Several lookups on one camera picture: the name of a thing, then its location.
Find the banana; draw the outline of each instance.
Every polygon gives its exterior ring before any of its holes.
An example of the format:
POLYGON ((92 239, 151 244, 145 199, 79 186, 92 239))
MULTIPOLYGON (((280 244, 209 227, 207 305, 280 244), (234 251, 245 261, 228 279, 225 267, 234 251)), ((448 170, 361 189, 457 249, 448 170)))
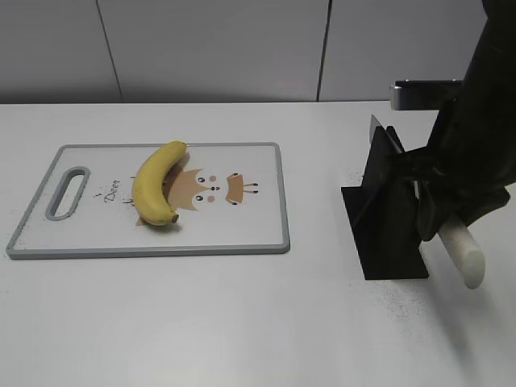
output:
POLYGON ((132 186, 132 198, 145 222, 166 226, 179 218, 163 195, 163 180, 185 154, 186 144, 173 141, 158 149, 139 169, 132 186))

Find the white cylinder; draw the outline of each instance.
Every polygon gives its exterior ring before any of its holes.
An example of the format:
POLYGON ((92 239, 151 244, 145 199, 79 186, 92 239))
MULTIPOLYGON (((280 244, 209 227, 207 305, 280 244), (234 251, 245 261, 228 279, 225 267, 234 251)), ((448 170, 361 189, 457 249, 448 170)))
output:
POLYGON ((439 229, 439 236, 466 286, 480 286, 485 274, 484 253, 464 223, 452 214, 439 229))

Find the white cutting board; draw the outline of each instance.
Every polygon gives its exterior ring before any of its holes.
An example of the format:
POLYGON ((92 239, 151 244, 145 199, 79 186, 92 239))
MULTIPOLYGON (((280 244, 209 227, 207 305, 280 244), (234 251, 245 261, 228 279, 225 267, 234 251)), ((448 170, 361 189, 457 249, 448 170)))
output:
POLYGON ((189 144, 180 175, 169 182, 178 183, 169 191, 169 201, 178 206, 179 220, 170 227, 152 227, 139 222, 131 188, 139 167, 159 146, 62 147, 7 247, 11 258, 289 250, 277 144, 189 144), (89 170, 77 207, 70 216, 52 220, 49 204, 63 176, 76 167, 89 170))

